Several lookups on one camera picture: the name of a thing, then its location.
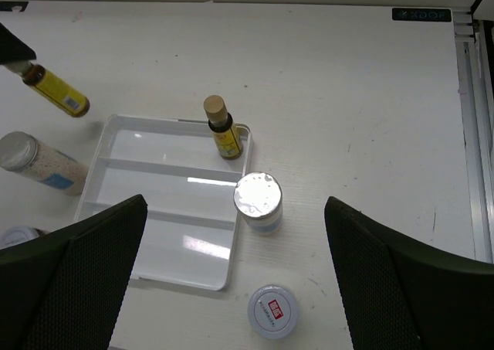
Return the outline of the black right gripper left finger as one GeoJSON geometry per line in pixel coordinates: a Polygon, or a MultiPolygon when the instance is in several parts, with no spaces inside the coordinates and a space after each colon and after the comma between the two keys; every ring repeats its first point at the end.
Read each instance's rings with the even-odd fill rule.
{"type": "Polygon", "coordinates": [[[1,251],[3,349],[107,349],[147,220],[135,195],[1,251]]]}

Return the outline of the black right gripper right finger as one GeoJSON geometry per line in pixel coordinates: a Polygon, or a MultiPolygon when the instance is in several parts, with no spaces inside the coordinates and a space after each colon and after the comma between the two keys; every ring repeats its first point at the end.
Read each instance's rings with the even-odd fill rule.
{"type": "Polygon", "coordinates": [[[355,349],[491,349],[493,265],[429,246],[335,197],[327,239],[355,349]]]}

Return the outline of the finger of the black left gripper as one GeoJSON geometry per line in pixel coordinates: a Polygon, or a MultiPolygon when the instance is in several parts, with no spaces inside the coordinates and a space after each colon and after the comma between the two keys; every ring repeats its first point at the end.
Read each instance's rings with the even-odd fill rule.
{"type": "Polygon", "coordinates": [[[0,64],[36,59],[36,52],[0,24],[0,64]]]}

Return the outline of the yellow sauce bottle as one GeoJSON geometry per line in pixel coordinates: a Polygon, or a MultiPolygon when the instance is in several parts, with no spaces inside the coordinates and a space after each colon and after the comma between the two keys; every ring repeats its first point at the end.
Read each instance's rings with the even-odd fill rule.
{"type": "Polygon", "coordinates": [[[89,99],[45,67],[31,61],[5,64],[22,82],[70,117],[82,117],[90,109],[89,99]]]}
{"type": "Polygon", "coordinates": [[[243,152],[243,146],[239,130],[223,98],[211,95],[204,100],[203,108],[219,154],[228,160],[238,158],[243,152]]]}

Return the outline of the silver-lid spice jar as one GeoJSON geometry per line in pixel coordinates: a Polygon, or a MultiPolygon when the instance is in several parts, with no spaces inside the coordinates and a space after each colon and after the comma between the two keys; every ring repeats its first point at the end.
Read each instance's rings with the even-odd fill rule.
{"type": "Polygon", "coordinates": [[[283,220],[283,191],[269,173],[250,172],[239,179],[233,202],[254,232],[268,235],[280,228],[283,220]]]}
{"type": "Polygon", "coordinates": [[[85,165],[22,131],[1,138],[1,168],[67,195],[81,195],[88,175],[85,165]]]}

